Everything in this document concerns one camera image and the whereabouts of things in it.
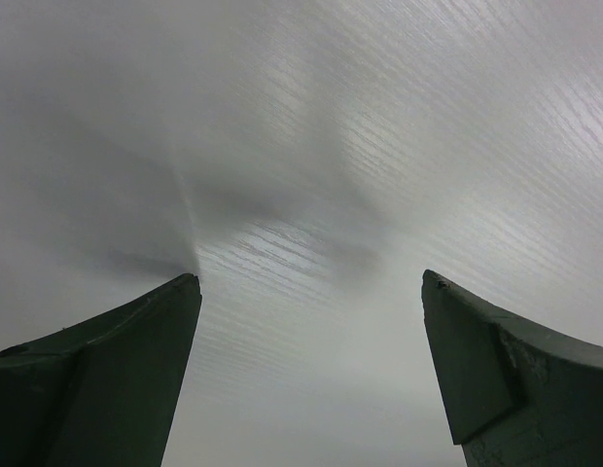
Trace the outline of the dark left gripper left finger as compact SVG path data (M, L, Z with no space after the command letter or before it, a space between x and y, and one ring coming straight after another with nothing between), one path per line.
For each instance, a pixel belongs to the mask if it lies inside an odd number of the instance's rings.
M185 273L0 351L0 466L159 466L202 296Z

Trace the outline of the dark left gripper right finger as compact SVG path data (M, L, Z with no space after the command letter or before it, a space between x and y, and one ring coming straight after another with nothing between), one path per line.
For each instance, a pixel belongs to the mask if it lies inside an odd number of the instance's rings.
M427 269L424 325L454 445L470 466L603 466L603 347Z

